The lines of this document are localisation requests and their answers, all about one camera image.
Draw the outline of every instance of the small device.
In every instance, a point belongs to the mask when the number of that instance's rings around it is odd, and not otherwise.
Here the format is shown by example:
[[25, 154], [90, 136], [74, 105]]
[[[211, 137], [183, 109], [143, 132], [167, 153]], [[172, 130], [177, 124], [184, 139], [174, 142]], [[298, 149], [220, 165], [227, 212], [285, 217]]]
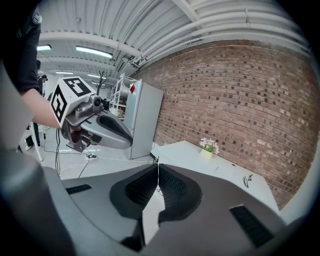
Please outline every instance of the small device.
[[98, 157], [95, 155], [95, 154], [87, 154], [85, 156], [85, 159], [86, 160], [94, 160], [94, 159], [97, 159]]

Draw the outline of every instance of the white cable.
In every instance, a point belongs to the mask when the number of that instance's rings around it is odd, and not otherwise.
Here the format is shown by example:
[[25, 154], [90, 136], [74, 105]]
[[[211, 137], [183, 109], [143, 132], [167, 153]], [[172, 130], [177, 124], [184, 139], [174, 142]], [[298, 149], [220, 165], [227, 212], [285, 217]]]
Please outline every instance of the white cable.
[[84, 166], [84, 165], [86, 165], [87, 163], [88, 163], [88, 162], [85, 162], [85, 163], [82, 163], [82, 164], [75, 164], [75, 165], [73, 165], [73, 166], [71, 166], [71, 167], [64, 168], [64, 169], [62, 169], [62, 170], [60, 171], [60, 173], [63, 172], [64, 170], [71, 169], [71, 168], [76, 167], [76, 166]]
[[113, 158], [105, 158], [101, 156], [97, 156], [97, 158], [102, 158], [106, 160], [116, 160], [116, 161], [125, 161], [125, 162], [138, 162], [138, 163], [148, 163], [149, 161], [134, 161], [134, 160], [122, 160], [122, 159], [113, 159]]

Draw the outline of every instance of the ceiling light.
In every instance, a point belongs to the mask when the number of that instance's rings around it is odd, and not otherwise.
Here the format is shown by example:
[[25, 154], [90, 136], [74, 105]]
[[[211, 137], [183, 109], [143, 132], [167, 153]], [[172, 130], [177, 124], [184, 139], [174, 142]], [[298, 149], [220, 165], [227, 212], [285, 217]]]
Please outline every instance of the ceiling light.
[[89, 54], [96, 54], [96, 55], [100, 55], [103, 57], [107, 57], [107, 58], [112, 58], [112, 54], [105, 52], [105, 51], [101, 51], [101, 50], [96, 50], [96, 49], [92, 49], [92, 48], [88, 48], [88, 47], [82, 47], [82, 46], [76, 46], [75, 49], [77, 51], [80, 52], [85, 52], [85, 53], [89, 53]]
[[47, 51], [47, 50], [51, 50], [51, 45], [47, 44], [47, 45], [39, 45], [37, 46], [37, 51]]
[[89, 77], [93, 77], [93, 78], [100, 78], [100, 75], [96, 75], [96, 74], [88, 74]]
[[63, 72], [63, 71], [57, 71], [55, 72], [56, 74], [66, 74], [66, 75], [73, 75], [74, 73], [72, 72]]
[[[92, 82], [91, 84], [99, 85], [98, 82]], [[110, 86], [110, 87], [113, 87], [113, 85], [111, 85], [111, 84], [102, 84], [101, 86], [105, 86], [105, 87]]]

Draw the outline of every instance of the robotic arm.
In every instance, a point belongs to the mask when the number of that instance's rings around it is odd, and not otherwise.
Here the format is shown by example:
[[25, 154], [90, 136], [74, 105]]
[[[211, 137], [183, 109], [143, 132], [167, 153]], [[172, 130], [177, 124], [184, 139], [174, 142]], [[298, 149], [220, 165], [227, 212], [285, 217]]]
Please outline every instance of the robotic arm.
[[[89, 145], [126, 149], [133, 138], [123, 122], [105, 111], [101, 97], [80, 77], [59, 78], [51, 107], [68, 147], [82, 152]], [[71, 128], [80, 127], [80, 138], [72, 137]]]

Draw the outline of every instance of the person's hand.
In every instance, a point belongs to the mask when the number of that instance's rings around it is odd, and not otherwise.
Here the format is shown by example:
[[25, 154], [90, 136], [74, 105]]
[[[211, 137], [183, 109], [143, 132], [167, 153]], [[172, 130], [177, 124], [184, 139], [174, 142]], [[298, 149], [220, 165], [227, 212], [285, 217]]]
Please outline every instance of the person's hand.
[[81, 127], [80, 126], [70, 126], [71, 139], [74, 143], [81, 139]]

